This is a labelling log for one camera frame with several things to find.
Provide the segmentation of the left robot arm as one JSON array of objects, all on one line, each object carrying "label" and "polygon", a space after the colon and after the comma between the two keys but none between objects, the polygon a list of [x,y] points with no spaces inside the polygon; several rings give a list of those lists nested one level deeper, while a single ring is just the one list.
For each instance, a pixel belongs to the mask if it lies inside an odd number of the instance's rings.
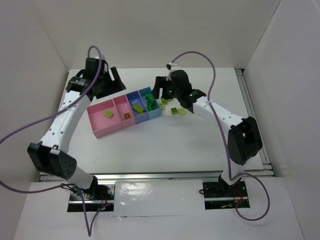
[{"label": "left robot arm", "polygon": [[42,173],[60,177],[75,185],[86,198],[107,197],[108,187],[100,185],[96,176],[82,170],[68,155],[74,131],[93,98],[103,98],[125,90],[116,67],[105,60],[88,57],[85,68],[67,83],[60,110],[39,143],[30,143],[27,153],[35,168]]}]

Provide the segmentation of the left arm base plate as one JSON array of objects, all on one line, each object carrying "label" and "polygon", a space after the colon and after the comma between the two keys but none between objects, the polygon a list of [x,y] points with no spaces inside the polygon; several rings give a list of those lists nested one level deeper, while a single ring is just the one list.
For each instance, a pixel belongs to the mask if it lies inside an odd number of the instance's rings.
[{"label": "left arm base plate", "polygon": [[[114,211],[114,197],[116,184],[114,182],[108,182],[104,184],[104,190],[100,190],[95,196],[88,196],[83,193],[85,210],[89,213],[97,212],[113,212]],[[69,195],[68,213],[83,213],[83,202],[80,194],[76,190],[72,190]]]}]

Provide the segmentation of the green long lego brick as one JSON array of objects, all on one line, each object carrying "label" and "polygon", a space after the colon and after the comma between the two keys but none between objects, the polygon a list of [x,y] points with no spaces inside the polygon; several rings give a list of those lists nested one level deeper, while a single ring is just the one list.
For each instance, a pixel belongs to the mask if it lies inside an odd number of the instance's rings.
[{"label": "green long lego brick", "polygon": [[154,99],[153,96],[145,96],[145,99],[146,99],[147,104],[150,106],[156,102],[156,100]]}]

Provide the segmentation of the lime long lego brick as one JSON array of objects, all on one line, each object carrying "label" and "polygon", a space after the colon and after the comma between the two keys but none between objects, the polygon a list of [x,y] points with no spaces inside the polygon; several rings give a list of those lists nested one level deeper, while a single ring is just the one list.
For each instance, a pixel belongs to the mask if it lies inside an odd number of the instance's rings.
[{"label": "lime long lego brick", "polygon": [[138,105],[138,104],[134,104],[134,105],[132,106],[132,109],[135,110],[138,114],[143,114],[144,111],[145,111],[144,108],[141,107],[141,106]]}]

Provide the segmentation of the brown lego plate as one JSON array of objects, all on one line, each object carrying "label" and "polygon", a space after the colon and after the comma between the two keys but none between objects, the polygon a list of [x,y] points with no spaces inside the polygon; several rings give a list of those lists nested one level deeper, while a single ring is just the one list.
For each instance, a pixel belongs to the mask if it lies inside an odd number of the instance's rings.
[{"label": "brown lego plate", "polygon": [[130,115],[129,112],[124,114],[124,119],[125,120],[130,119],[130,118],[131,118],[131,115]]}]

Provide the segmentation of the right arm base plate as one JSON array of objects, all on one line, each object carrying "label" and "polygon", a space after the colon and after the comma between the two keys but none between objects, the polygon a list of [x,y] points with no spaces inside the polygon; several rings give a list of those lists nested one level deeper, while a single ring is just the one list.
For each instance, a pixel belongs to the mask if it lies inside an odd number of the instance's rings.
[{"label": "right arm base plate", "polygon": [[223,193],[218,182],[203,182],[202,189],[198,191],[204,197],[206,210],[225,210],[238,208],[250,208],[247,187],[241,181],[234,189]]}]

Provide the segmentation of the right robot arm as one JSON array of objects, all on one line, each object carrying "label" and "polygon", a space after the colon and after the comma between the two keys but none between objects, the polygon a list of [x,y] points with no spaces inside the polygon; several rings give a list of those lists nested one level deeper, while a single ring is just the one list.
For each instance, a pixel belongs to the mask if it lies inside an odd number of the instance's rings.
[{"label": "right robot arm", "polygon": [[184,70],[157,76],[151,93],[155,99],[177,99],[181,107],[219,128],[226,149],[227,167],[218,177],[218,187],[224,194],[232,191],[239,184],[250,159],[263,147],[257,121],[251,116],[245,118],[233,114],[209,100],[203,91],[192,88]]}]

